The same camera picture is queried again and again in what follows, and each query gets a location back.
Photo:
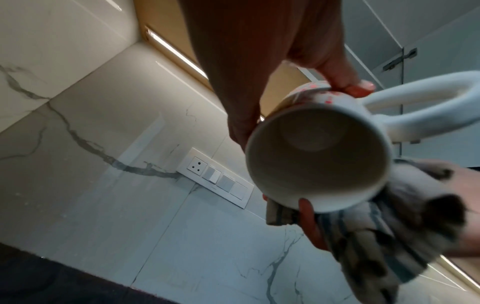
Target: kitchen towel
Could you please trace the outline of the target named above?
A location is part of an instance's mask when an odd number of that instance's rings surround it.
[[[443,184],[452,174],[441,165],[398,159],[387,185],[372,200],[315,215],[360,302],[395,303],[401,284],[456,243],[466,208]],[[267,200],[268,225],[298,224],[298,218],[297,210]]]

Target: metal hinge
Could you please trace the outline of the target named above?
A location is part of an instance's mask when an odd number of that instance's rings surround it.
[[[404,59],[410,59],[410,58],[415,57],[416,55],[417,55],[417,48],[414,48],[414,49],[410,50],[410,52],[408,54],[406,54],[405,56],[400,56],[397,59],[394,59],[393,61],[390,61],[389,63],[387,63],[383,67],[383,70],[384,71],[391,70],[391,69],[395,68],[398,64],[402,63],[404,61]]]

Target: ceramic cup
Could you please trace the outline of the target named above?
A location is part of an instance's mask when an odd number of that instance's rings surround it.
[[[387,182],[392,142],[414,141],[480,119],[480,72],[408,83],[355,99],[327,82],[290,94],[250,137],[246,164],[255,185],[278,203],[315,212],[340,210],[372,198]],[[439,102],[416,112],[372,115],[369,110]]]

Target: cloth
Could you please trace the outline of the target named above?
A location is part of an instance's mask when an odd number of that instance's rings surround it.
[[[442,182],[452,174],[439,166],[398,159],[387,185],[372,200],[315,215],[360,302],[395,303],[401,284],[455,244],[465,226],[466,208]],[[266,222],[298,224],[299,213],[268,199]]]

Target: white switch plate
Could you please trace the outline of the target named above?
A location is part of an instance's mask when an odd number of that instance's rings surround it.
[[[189,170],[189,165],[193,161],[194,158],[198,158],[202,162],[205,162],[207,166],[212,166],[216,170],[221,172],[220,179],[222,178],[223,175],[228,176],[229,178],[233,179],[235,182],[238,182],[239,184],[243,185],[246,188],[245,194],[242,199],[239,199],[230,193],[226,192],[225,190],[219,188],[216,184],[210,183],[208,180],[204,179],[200,175],[197,175],[196,173],[192,172]],[[193,180],[197,184],[200,184],[201,186],[207,188],[208,190],[212,191],[215,194],[220,195],[224,199],[234,203],[240,208],[245,209],[250,196],[252,195],[252,192],[254,190],[254,186],[241,178],[240,176],[236,175],[234,172],[228,170],[227,168],[223,167],[216,161],[210,159],[208,156],[204,155],[201,153],[199,150],[192,148],[190,152],[187,154],[187,156],[181,161],[180,165],[176,169],[177,172],[185,175],[189,179]]]

